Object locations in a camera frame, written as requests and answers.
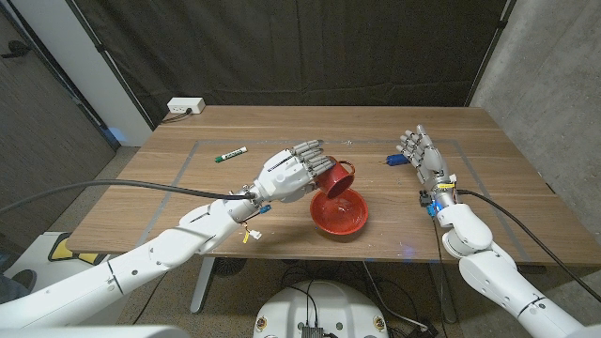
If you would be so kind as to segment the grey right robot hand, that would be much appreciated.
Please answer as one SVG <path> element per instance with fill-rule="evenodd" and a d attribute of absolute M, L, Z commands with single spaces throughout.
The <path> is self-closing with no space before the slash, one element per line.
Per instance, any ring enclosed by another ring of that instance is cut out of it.
<path fill-rule="evenodd" d="M 400 145 L 396 148 L 416 169 L 418 180 L 436 202 L 442 207 L 457 203 L 452 188 L 455 176 L 423 125 L 401 135 Z"/>

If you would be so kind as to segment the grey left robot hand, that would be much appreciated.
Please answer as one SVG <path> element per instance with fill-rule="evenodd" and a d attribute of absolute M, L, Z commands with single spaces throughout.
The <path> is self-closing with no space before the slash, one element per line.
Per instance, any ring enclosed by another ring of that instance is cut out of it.
<path fill-rule="evenodd" d="M 323 155 L 322 140 L 286 148 L 268 159 L 250 188 L 256 203 L 291 203 L 316 188 L 316 179 L 334 166 Z"/>

